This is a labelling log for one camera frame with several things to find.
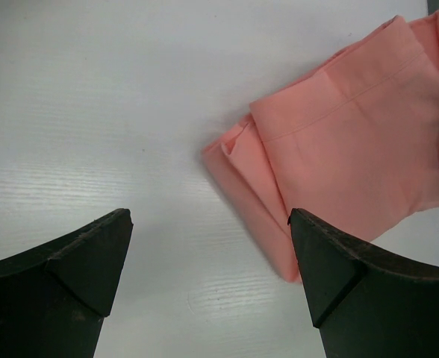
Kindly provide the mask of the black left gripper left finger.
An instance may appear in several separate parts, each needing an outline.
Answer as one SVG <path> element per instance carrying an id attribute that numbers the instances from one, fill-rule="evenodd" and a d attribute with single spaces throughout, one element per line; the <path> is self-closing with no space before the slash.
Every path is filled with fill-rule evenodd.
<path id="1" fill-rule="evenodd" d="M 93 357 L 132 230 L 117 209 L 0 260 L 0 357 Z"/>

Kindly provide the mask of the grey pleated skirt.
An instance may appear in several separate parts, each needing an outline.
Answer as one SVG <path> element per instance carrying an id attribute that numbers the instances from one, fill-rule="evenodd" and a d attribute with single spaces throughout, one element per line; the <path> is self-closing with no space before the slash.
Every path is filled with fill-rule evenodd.
<path id="1" fill-rule="evenodd" d="M 439 0 L 427 0 L 426 3 L 427 3 L 428 15 L 431 15 L 437 10 L 439 10 Z"/>

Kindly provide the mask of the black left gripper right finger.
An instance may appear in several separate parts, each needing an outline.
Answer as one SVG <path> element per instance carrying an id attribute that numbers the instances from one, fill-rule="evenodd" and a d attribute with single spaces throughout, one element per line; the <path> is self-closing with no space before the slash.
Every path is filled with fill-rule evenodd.
<path id="1" fill-rule="evenodd" d="M 439 267 L 289 218 L 312 324 L 327 357 L 439 357 Z"/>

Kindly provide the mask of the pink skirt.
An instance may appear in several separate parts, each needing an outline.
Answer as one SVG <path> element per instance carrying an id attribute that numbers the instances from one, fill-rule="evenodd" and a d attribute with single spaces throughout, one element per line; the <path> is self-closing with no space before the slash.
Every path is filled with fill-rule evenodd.
<path id="1" fill-rule="evenodd" d="M 396 16 L 251 103 L 202 159 L 287 282 L 301 280 L 295 208 L 371 241 L 439 207 L 439 10 Z"/>

